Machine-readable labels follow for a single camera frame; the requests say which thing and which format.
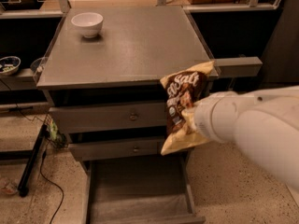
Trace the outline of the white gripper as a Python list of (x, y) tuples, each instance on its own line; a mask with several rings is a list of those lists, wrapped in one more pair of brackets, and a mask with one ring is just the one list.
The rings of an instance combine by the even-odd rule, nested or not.
[(200, 100), (196, 108), (184, 109), (182, 116), (193, 132), (219, 143), (229, 142), (238, 117), (236, 98), (233, 91), (217, 92)]

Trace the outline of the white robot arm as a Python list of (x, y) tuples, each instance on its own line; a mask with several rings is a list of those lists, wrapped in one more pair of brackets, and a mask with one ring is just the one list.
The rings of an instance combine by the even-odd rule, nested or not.
[(232, 142), (253, 162), (299, 190), (299, 87), (217, 92), (183, 111), (191, 128)]

